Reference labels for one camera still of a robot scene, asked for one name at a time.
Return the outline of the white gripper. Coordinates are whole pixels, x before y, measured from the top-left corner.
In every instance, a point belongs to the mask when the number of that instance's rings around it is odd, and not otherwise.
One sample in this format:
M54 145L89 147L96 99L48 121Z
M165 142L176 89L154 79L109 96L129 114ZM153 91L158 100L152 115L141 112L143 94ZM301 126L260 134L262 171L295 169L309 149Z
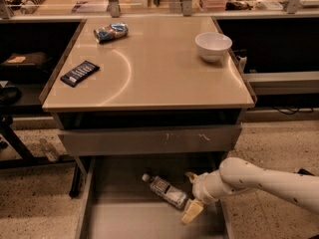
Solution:
M203 204L210 205L217 201L217 198L212 196L206 187L206 178L208 173L196 175L193 172L188 171L185 176L192 184L192 194L195 199L189 199L184 208L181 223L189 224L194 218L196 218L203 210Z

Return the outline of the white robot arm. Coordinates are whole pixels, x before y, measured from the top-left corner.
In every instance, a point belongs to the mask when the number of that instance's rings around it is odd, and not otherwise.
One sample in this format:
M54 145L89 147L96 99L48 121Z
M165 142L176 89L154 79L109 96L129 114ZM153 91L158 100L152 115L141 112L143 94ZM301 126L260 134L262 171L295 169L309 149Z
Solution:
M319 214L319 177L258 167L238 157L226 158L211 173L185 174L192 184L193 199L184 209L181 222L190 223L204 205L251 188L259 189L294 205Z

